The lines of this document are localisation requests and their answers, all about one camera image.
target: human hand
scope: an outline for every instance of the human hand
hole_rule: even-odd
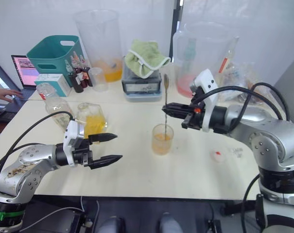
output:
[[[8,102],[13,102],[13,100],[10,100],[9,98],[6,98],[5,96],[18,96],[20,98],[23,98],[22,93],[20,91],[16,90],[10,90],[10,89],[0,89],[0,100],[5,100]]]

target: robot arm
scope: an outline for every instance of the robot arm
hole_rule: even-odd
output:
[[[193,99],[215,88],[217,85],[210,71],[205,70],[191,85],[195,93]],[[260,173],[261,194],[256,202],[259,225],[262,228],[273,225],[294,228],[294,124],[275,119],[260,108],[248,107],[240,123],[230,131],[242,107],[215,106],[217,96],[210,97],[199,105],[170,103],[163,111],[183,119],[181,125],[185,129],[205,132],[213,129],[215,133],[246,144],[253,151]]]
[[[72,120],[66,129],[64,143],[26,148],[17,161],[0,174],[0,232],[20,230],[26,205],[48,172],[77,164],[95,169],[122,158],[121,155],[108,155],[93,161],[92,151],[89,150],[93,142],[109,141],[116,137],[111,133],[100,133],[84,139],[83,125]]]

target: laptop screen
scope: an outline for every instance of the laptop screen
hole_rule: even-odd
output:
[[[39,75],[34,65],[26,56],[12,55],[12,59],[23,87],[35,87],[35,80]]]

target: yellow liquid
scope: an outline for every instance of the yellow liquid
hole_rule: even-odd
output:
[[[157,154],[166,154],[170,150],[172,145],[171,137],[164,133],[158,133],[154,135],[152,140],[152,149]]]
[[[106,120],[102,115],[93,115],[86,117],[86,126],[84,127],[84,138],[91,134],[102,133],[106,125]]]
[[[122,76],[122,60],[112,59],[111,64],[107,64],[102,60],[96,61],[92,67],[100,67],[107,82],[115,82],[121,79]]]

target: glass beaker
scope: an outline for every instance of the glass beaker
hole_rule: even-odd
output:
[[[185,24],[184,30],[176,32],[173,58],[181,67],[176,78],[178,92],[192,98],[190,83],[207,68],[213,75],[218,72],[232,40],[232,31],[215,22]]]
[[[49,83],[40,83],[36,86],[36,89],[45,102],[45,110],[48,112],[48,114],[59,111],[67,111],[73,114],[67,101],[60,98],[59,95],[56,93],[54,87],[51,86]],[[63,131],[66,130],[70,122],[70,117],[68,114],[61,113],[52,116],[52,118],[56,122],[56,124],[62,128]]]
[[[107,128],[102,108],[98,104],[80,103],[78,105],[77,120],[84,124],[84,138],[91,134],[102,133]]]
[[[119,15],[112,10],[86,10],[74,16],[92,67],[104,71],[107,82],[121,79]]]
[[[174,130],[171,126],[165,124],[156,125],[152,130],[152,150],[156,154],[164,155],[170,151]]]
[[[95,91],[106,91],[108,90],[108,84],[104,78],[104,72],[99,67],[93,67],[89,69],[88,76],[93,83],[93,89]]]

